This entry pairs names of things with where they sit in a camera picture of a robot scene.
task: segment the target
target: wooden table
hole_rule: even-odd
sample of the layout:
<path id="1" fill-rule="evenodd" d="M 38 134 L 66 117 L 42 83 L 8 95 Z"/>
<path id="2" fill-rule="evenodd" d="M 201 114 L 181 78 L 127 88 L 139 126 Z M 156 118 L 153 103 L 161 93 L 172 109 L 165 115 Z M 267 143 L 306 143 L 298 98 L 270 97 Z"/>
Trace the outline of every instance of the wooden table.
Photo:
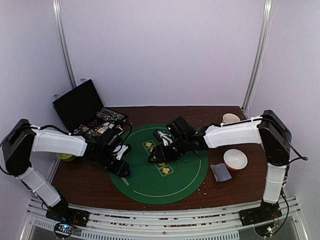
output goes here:
<path id="1" fill-rule="evenodd" d="M 233 113 L 245 119 L 237 106 L 147 106 L 114 109 L 129 115 L 129 123 L 134 128 L 146 124 L 166 124 L 179 115 L 184 116 L 195 129 L 212 122 L 220 123 L 225 113 Z M 61 161 L 52 184 L 71 204 L 117 210 L 185 210 L 261 200 L 267 175 L 267 159 L 262 147 L 258 144 L 242 144 L 210 149 L 209 164 L 223 163 L 223 155 L 228 149 L 239 149 L 246 154 L 248 164 L 245 169 L 230 172 L 232 179 L 229 181 L 216 182 L 209 168 L 199 190 L 172 204 L 148 205 L 126 197 L 114 186 L 105 170 L 90 166 L 84 157 L 72 162 Z"/>

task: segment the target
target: white bowl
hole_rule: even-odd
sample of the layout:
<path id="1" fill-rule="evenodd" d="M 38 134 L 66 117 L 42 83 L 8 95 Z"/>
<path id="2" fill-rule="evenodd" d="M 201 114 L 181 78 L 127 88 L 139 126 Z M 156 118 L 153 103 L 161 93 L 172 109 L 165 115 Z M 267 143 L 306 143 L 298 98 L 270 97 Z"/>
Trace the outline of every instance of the white bowl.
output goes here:
<path id="1" fill-rule="evenodd" d="M 247 156 L 240 150 L 229 149 L 223 155 L 223 160 L 228 169 L 239 171 L 244 169 L 248 164 Z"/>
<path id="2" fill-rule="evenodd" d="M 240 118 L 237 115 L 232 114 L 232 113 L 226 113 L 222 117 L 222 122 L 224 124 L 232 124 L 232 123 L 236 123 L 239 121 L 240 121 Z"/>

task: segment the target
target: green felt mat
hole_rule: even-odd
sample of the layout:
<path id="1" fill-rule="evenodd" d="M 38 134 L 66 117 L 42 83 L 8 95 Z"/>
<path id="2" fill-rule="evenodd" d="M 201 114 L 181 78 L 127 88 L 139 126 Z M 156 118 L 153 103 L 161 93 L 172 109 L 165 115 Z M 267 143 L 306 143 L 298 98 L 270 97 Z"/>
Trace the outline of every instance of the green felt mat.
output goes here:
<path id="1" fill-rule="evenodd" d="M 132 146 L 131 152 L 123 157 L 130 166 L 133 176 L 122 179 L 114 174 L 110 177 L 114 185 L 127 197 L 145 204 L 161 205 L 180 201 L 191 195 L 203 183 L 208 170 L 206 152 L 199 157 L 189 152 L 176 162 L 164 166 L 148 163 L 152 147 L 161 144 L 153 136 L 154 130 L 169 133 L 164 124 L 150 124 L 132 131 L 125 144 Z"/>

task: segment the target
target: black cable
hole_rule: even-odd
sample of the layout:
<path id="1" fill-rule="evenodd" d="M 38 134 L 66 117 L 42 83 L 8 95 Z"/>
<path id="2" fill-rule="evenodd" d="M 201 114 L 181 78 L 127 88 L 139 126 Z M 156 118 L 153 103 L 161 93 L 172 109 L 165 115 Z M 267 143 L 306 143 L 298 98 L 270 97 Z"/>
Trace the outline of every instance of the black cable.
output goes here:
<path id="1" fill-rule="evenodd" d="M 47 208 L 46 211 L 49 210 L 49 212 L 50 212 L 53 216 L 55 216 L 59 221 L 65 223 L 65 221 L 64 221 L 61 217 L 59 217 L 59 216 L 52 210 L 52 208 L 51 208 L 38 194 L 35 194 L 35 195 L 42 201 L 41 207 L 42 207 L 43 210 L 45 210 L 45 209 L 43 208 L 43 205 L 45 205 L 45 207 Z"/>
<path id="2" fill-rule="evenodd" d="M 129 126 L 129 127 L 130 127 L 130 130 L 129 130 L 127 136 L 125 136 L 124 139 L 121 138 L 121 147 L 120 147 L 120 149 L 119 149 L 118 151 L 113 151 L 113 152 L 112 152 L 113 155 L 114 155 L 114 154 L 117 154 L 117 153 L 119 153 L 119 152 L 121 151 L 123 145 L 125 144 L 125 141 L 129 138 L 129 136 L 131 135 L 132 130 L 133 130 L 133 127 L 132 127 L 132 125 L 131 125 L 130 123 L 127 123 L 127 122 L 124 121 L 124 122 L 122 122 L 122 124 L 125 124 L 125 125 Z"/>
<path id="3" fill-rule="evenodd" d="M 51 125 L 51 124 L 41 126 L 39 129 L 40 129 L 40 130 L 44 130 L 44 129 L 48 129 L 48 128 L 55 129 L 55 130 L 57 130 L 57 131 L 60 132 L 60 133 L 63 133 L 63 134 L 65 134 L 65 135 L 70 135 L 70 136 L 82 136 L 82 135 L 85 135 L 87 131 L 91 130 L 91 129 L 88 129 L 88 130 L 85 131 L 85 132 L 72 133 L 72 132 L 64 131 L 64 130 L 62 130 L 61 128 L 59 128 L 59 127 L 57 127 L 57 126 L 55 126 L 55 125 Z"/>
<path id="4" fill-rule="evenodd" d="M 188 142 L 187 140 L 183 139 L 183 136 L 182 136 L 183 132 L 180 132 L 179 134 L 179 139 L 186 145 L 188 145 L 190 142 Z"/>
<path id="5" fill-rule="evenodd" d="M 298 160 L 298 159 L 302 159 L 302 160 L 304 160 L 304 161 L 308 161 L 308 160 L 309 160 L 308 157 L 302 156 L 302 155 L 295 149 L 295 147 L 291 144 L 291 142 L 288 141 L 288 143 L 289 143 L 290 147 L 292 148 L 292 150 L 295 152 L 295 154 L 297 154 L 297 155 L 299 156 L 299 157 L 291 160 L 290 163 L 292 163 L 293 161 L 296 161 L 296 160 Z"/>
<path id="6" fill-rule="evenodd" d="M 279 220 L 278 216 L 277 216 L 277 215 L 275 215 L 275 214 L 273 214 L 273 217 L 274 217 L 274 219 L 273 219 L 273 220 L 274 220 L 274 225 L 275 225 L 275 226 L 279 226 L 279 224 L 280 224 L 280 220 Z"/>
<path id="7" fill-rule="evenodd" d="M 41 126 L 39 129 L 40 130 L 43 130 L 43 129 L 47 129 L 47 128 L 53 128 L 65 135 L 69 135 L 68 132 L 66 131 L 63 131 L 62 129 L 60 129 L 59 127 L 55 126 L 55 125 L 44 125 L 44 126 Z M 7 136 L 5 136 L 2 141 L 0 142 L 0 148 L 2 147 L 2 145 L 5 143 L 5 141 L 14 133 L 18 132 L 18 131 L 23 131 L 23 130 L 26 130 L 26 129 L 38 129 L 38 127 L 34 127 L 34 126 L 28 126 L 28 125 L 23 125 L 23 126 L 20 126 L 16 129 L 13 129 Z M 84 133 L 78 133 L 78 134 L 71 134 L 72 136 L 82 136 Z M 12 176 L 12 174 L 6 172 L 0 165 L 0 170 L 6 174 L 6 175 L 9 175 L 9 176 Z"/>
<path id="8" fill-rule="evenodd" d="M 195 160 L 199 159 L 199 157 L 200 157 L 199 153 L 195 153 L 195 154 L 197 155 L 197 157 L 196 157 L 195 159 L 193 159 L 193 160 L 190 160 L 190 161 L 182 161 L 182 159 L 181 159 L 181 158 L 179 158 L 179 160 L 180 160 L 181 162 L 183 162 L 184 164 L 191 163 L 191 162 L 193 162 L 193 161 L 195 161 Z"/>
<path id="9" fill-rule="evenodd" d="M 45 210 L 45 211 L 48 211 L 49 209 L 44 209 L 44 202 L 43 203 L 41 203 L 41 208 L 43 209 L 43 210 Z"/>
<path id="10" fill-rule="evenodd" d="M 258 120 L 261 120 L 262 118 L 256 118 L 254 119 L 253 121 L 258 121 Z M 245 123 L 249 123 L 251 122 L 252 120 L 251 119 L 246 119 L 246 120 L 241 120 L 241 121 L 236 121 L 236 122 L 231 122 L 231 123 L 224 123 L 224 124 L 218 124 L 218 123 L 215 123 L 215 122 L 212 122 L 211 125 L 215 126 L 215 127 L 229 127 L 229 126 L 232 126 L 232 125 L 238 125 L 238 124 L 245 124 Z"/>
<path id="11" fill-rule="evenodd" d="M 131 125 L 130 123 L 125 122 L 125 121 L 123 122 L 123 124 L 125 124 L 125 125 L 127 125 L 127 126 L 130 127 L 129 133 L 128 133 L 127 136 L 125 136 L 125 138 L 123 139 L 123 142 L 125 142 L 125 141 L 129 138 L 129 136 L 131 135 L 132 130 L 133 130 L 133 127 L 132 127 L 132 125 Z"/>
<path id="12" fill-rule="evenodd" d="M 281 226 L 273 233 L 273 236 L 274 236 L 277 232 L 279 232 L 280 229 L 285 225 L 285 223 L 286 223 L 286 221 L 287 221 L 287 219 L 288 219 L 288 216 L 289 216 L 289 209 L 290 209 L 290 207 L 289 207 L 289 203 L 288 203 L 288 201 L 287 201 L 287 198 L 286 198 L 286 196 L 284 195 L 284 191 L 283 191 L 283 190 L 281 190 L 281 196 L 282 196 L 282 198 L 283 198 L 284 201 L 285 201 L 285 204 L 286 204 L 286 207 L 287 207 L 287 212 L 286 212 L 285 219 L 283 220 Z"/>

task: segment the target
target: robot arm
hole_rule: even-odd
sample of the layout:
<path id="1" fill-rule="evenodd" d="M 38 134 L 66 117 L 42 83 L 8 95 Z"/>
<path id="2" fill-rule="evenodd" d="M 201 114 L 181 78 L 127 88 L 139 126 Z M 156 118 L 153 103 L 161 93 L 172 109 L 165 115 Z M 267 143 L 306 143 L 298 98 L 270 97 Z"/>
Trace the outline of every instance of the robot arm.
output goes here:
<path id="1" fill-rule="evenodd" d="M 153 148 L 149 163 L 175 162 L 188 151 L 235 144 L 262 144 L 268 165 L 263 200 L 255 213 L 259 216 L 242 224 L 270 220 L 275 213 L 281 216 L 278 201 L 290 164 L 291 133 L 273 111 L 266 110 L 263 115 L 231 124 L 201 126 L 197 131 L 179 116 L 166 127 L 170 134 L 159 130 L 153 133 L 163 144 Z"/>
<path id="2" fill-rule="evenodd" d="M 55 130 L 42 129 L 21 119 L 14 132 L 2 146 L 5 167 L 10 175 L 21 180 L 34 194 L 39 196 L 47 208 L 47 217 L 73 223 L 87 224 L 88 212 L 69 208 L 65 198 L 32 166 L 31 152 L 64 153 L 75 156 L 85 154 L 94 157 L 104 168 L 120 177 L 130 175 L 129 165 L 122 158 L 128 146 L 121 144 L 121 138 L 111 129 L 101 137 L 64 134 Z"/>

